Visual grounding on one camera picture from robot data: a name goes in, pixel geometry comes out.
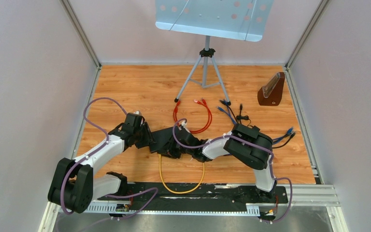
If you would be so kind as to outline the black spare switch box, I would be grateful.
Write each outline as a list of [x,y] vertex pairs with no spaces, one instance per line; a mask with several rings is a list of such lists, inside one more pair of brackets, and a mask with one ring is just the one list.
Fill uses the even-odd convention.
[[161,129],[161,130],[157,130],[157,131],[152,132],[155,143],[149,145],[150,153],[158,153],[159,154],[159,150],[163,147],[163,145],[165,145],[165,143],[168,140],[173,140],[176,147],[179,148],[179,146],[177,145],[177,142],[175,141],[175,139],[173,137],[172,129],[173,129],[173,127],[170,127],[170,128]]

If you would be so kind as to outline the black power adapter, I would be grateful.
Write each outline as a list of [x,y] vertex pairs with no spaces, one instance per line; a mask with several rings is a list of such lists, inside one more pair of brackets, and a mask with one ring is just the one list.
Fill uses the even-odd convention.
[[247,127],[251,127],[251,128],[255,127],[255,125],[252,124],[252,120],[249,118],[249,116],[241,116],[241,115],[236,116],[237,123],[242,124],[243,121],[249,121],[249,123],[246,125]]

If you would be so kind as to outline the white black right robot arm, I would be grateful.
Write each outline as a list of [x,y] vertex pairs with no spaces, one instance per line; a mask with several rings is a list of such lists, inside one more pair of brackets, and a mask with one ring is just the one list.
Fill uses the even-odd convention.
[[202,163],[231,155],[253,169],[257,197],[261,201],[268,202],[275,197],[277,182],[270,166],[273,141],[258,127],[236,124],[232,130],[214,139],[198,139],[185,125],[173,126],[156,134],[157,146],[153,152],[171,159],[188,154]]

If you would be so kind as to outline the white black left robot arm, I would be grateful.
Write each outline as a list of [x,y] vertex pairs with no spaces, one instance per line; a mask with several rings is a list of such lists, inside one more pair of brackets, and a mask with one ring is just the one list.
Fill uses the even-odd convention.
[[154,143],[150,128],[140,112],[128,113],[123,123],[111,130],[94,148],[74,159],[63,158],[56,167],[48,200],[67,213],[84,212],[93,200],[113,195],[122,200],[128,195],[127,177],[108,172],[95,174],[113,157],[135,145],[138,149]]

